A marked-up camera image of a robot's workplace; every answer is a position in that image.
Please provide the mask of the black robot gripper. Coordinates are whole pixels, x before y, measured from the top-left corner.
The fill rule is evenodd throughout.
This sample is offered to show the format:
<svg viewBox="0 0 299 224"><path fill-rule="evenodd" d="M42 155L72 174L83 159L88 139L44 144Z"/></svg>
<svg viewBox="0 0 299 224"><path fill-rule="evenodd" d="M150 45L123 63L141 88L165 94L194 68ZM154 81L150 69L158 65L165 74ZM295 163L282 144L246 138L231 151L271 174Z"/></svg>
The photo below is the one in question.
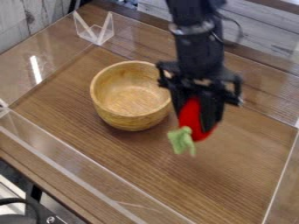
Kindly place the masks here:
<svg viewBox="0 0 299 224"><path fill-rule="evenodd" d="M175 114L193 95L201 97L201 126L211 131L221 122L225 103L242 103L242 79L225 67L225 41L221 20L201 24L170 23L177 60L157 63L159 86L171 92Z"/></svg>

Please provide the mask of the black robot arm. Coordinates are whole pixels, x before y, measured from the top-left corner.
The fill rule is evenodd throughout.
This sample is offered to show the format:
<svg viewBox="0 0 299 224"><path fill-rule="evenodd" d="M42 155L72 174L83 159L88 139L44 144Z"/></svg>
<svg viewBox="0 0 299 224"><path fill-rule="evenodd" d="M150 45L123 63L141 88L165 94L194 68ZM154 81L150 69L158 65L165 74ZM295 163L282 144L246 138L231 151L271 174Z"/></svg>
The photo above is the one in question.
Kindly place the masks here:
<svg viewBox="0 0 299 224"><path fill-rule="evenodd" d="M226 0L166 0L173 22L177 60L157 63L159 86L171 92L181 113L194 98L201 130L209 132L221 122L227 104L242 103L242 78L225 66L225 17L219 8Z"/></svg>

